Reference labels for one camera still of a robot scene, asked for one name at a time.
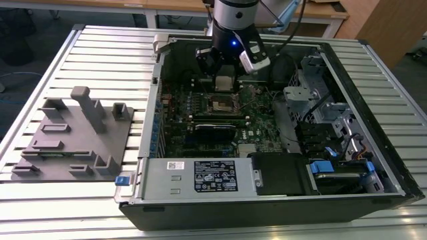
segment barcode label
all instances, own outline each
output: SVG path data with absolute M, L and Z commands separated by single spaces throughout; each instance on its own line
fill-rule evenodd
M 168 161 L 167 162 L 167 169 L 168 170 L 183 170 L 184 169 L 184 162 L 183 161 Z
M 134 7 L 134 8 L 141 8 L 141 4 L 122 4 L 125 7 Z

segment power supply label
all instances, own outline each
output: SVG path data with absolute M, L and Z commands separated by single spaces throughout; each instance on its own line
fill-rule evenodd
M 193 190 L 197 193 L 236 192 L 235 161 L 195 161 Z

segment white sticker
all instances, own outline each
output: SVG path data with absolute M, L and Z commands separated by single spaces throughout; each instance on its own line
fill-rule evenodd
M 347 16 L 340 16 L 340 15 L 331 15 L 332 19 L 345 19 Z
M 125 7 L 134 7 L 134 8 L 141 8 L 141 4 L 122 4 Z
M 183 170 L 184 169 L 184 162 L 183 161 L 168 161 L 167 162 L 167 169 L 168 170 Z

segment wooden table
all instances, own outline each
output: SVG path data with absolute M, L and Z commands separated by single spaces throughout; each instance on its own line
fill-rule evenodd
M 0 7 L 81 12 L 144 14 L 148 28 L 159 26 L 157 16 L 207 17 L 201 0 L 0 0 Z M 300 7 L 292 22 L 297 21 Z M 331 4 L 308 2 L 303 23 L 327 25 L 324 38 L 333 38 L 348 13 L 336 12 Z

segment gray plastic part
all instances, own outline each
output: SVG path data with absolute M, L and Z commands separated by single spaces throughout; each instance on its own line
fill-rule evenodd
M 97 155 L 93 166 L 100 175 L 113 175 L 120 170 L 112 156 L 108 157 L 105 162 L 101 156 Z
M 44 133 L 65 133 L 70 131 L 70 127 L 66 123 L 56 123 L 56 124 L 46 124 L 41 126 L 41 131 Z
M 89 103 L 98 114 L 100 111 L 96 109 L 101 105 L 94 106 L 98 101 L 89 100 Z M 12 170 L 12 180 L 18 182 L 113 181 L 121 170 L 133 108 L 124 105 L 122 112 L 128 114 L 128 117 L 116 121 L 113 108 L 104 107 L 101 122 L 105 132 L 96 133 L 80 106 L 57 106 L 58 109 L 49 107 L 60 113 L 60 122 L 57 122 L 58 118 L 44 117 L 30 143 L 21 153 L 22 159 Z M 69 131 L 42 131 L 45 126 L 61 129 L 66 126 Z M 40 144 L 44 147 L 36 149 L 34 146 Z M 74 167 L 70 171 L 73 165 L 86 165 L 89 170 Z M 92 173 L 81 174 L 81 171 L 77 171 L 80 169 L 84 169 L 84 172 L 92 171 Z
M 116 121 L 129 121 L 130 116 L 126 108 L 126 104 L 116 102 L 112 105 L 112 116 Z
M 48 98 L 42 104 L 41 111 L 53 123 L 62 120 L 60 110 L 66 109 L 66 106 L 60 98 Z
M 80 31 L 82 31 L 82 29 L 85 29 L 85 24 L 74 24 L 73 26 L 72 26 L 72 30 L 80 30 Z
M 78 102 L 81 112 L 90 123 L 94 132 L 101 134 L 105 132 L 105 125 L 102 123 L 102 117 L 100 116 L 89 98 L 89 93 L 90 89 L 86 86 L 74 86 L 70 91 L 70 98 Z
M 13 173 L 21 177 L 25 177 L 25 176 L 37 176 L 38 175 L 38 172 L 40 172 L 40 169 L 36 168 L 34 165 L 32 164 L 26 164 L 26 165 L 21 165 L 21 166 L 14 166 L 13 169 L 12 169 Z
M 102 108 L 101 101 L 96 100 L 93 106 L 100 118 L 102 119 L 105 117 L 105 110 Z
M 62 149 L 64 143 L 60 140 L 40 140 L 33 141 L 30 147 L 33 149 Z
M 74 177 L 86 177 L 93 175 L 93 170 L 86 164 L 70 164 L 68 172 Z

